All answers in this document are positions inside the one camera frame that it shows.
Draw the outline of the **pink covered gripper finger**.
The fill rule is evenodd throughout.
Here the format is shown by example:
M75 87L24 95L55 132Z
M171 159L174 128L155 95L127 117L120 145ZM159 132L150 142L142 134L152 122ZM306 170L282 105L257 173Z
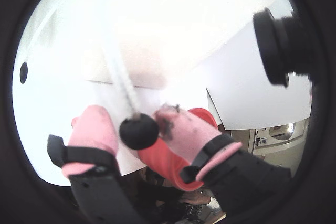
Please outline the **pink covered gripper finger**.
M266 223L272 200L291 180L288 168L269 164L198 116L164 105L154 113L166 145L188 165L184 182L203 182L227 214L227 223Z
M92 223L143 223L122 184L118 138L108 111L89 106L71 125L68 144L49 135L47 153L70 181L79 209Z

